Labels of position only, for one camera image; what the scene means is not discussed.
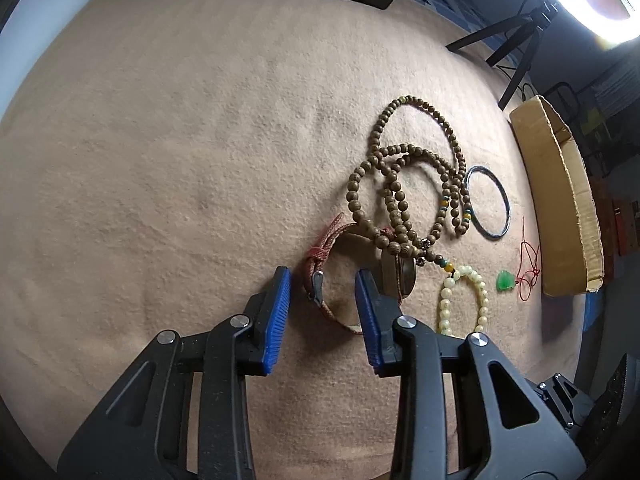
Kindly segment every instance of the white bead bracelet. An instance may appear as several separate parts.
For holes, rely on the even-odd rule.
[[[487,292],[485,290],[486,283],[482,280],[482,276],[475,272],[471,266],[459,266],[458,270],[453,272],[452,276],[445,278],[442,282],[443,289],[440,291],[440,313],[438,318],[438,330],[441,334],[452,335],[451,323],[449,317],[451,316],[451,296],[453,287],[456,285],[456,281],[466,276],[466,278],[473,283],[476,287],[478,294],[478,323],[476,324],[475,332],[484,332],[484,327],[487,324],[489,316],[489,299],[487,298]]]

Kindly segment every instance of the brown wooden bead necklace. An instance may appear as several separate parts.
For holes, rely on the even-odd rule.
[[[380,136],[382,131],[391,117],[400,105],[413,105],[420,110],[432,115],[438,122],[451,146],[456,158],[457,168],[449,164],[444,158],[425,150],[419,146],[412,144],[396,144],[387,148],[380,147]],[[347,184],[347,201],[349,203],[349,211],[353,213],[353,221],[356,222],[364,235],[370,238],[376,247],[387,251],[393,256],[402,256],[403,258],[415,258],[416,264],[423,266],[425,262],[433,262],[442,267],[446,272],[455,272],[455,268],[451,262],[448,262],[441,254],[435,254],[432,247],[439,240],[444,225],[447,210],[451,206],[451,224],[457,235],[462,236],[469,228],[471,221],[471,198],[469,197],[463,181],[466,174],[465,156],[456,140],[453,129],[445,118],[428,102],[418,99],[414,96],[401,96],[391,101],[382,111],[378,118],[378,122],[373,127],[370,135],[370,149],[367,160],[364,160],[359,167],[353,170]],[[399,158],[390,164],[384,161],[385,157],[392,155],[400,155]],[[440,209],[431,232],[425,238],[419,238],[416,231],[412,228],[410,215],[408,211],[408,203],[405,200],[405,194],[402,186],[398,181],[398,173],[400,170],[418,160],[425,160],[435,167],[442,181],[442,199],[440,201]],[[362,210],[362,206],[358,201],[358,190],[360,189],[360,181],[367,171],[379,170],[385,177],[384,197],[386,210],[389,212],[389,221],[393,231],[381,231],[373,222],[367,219],[366,213]]]

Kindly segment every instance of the silver screw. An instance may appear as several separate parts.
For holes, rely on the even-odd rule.
[[[398,325],[402,328],[413,328],[416,324],[416,320],[411,316],[400,316],[398,318]]]
[[[234,328],[244,328],[249,324],[249,318],[244,314],[238,314],[231,318],[231,326]]]
[[[487,346],[489,344],[489,338],[482,332],[473,332],[469,335],[469,339],[476,346]]]
[[[175,341],[175,332],[173,330],[162,330],[157,339],[161,345],[168,345]]]

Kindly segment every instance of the open cardboard box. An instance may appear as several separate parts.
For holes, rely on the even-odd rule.
[[[510,118],[536,208],[544,293],[598,290],[604,276],[600,226],[569,127],[540,96],[521,104]]]

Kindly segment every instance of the green pendant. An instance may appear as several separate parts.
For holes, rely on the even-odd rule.
[[[511,290],[516,286],[516,277],[508,270],[501,270],[495,280],[495,288],[499,291]]]

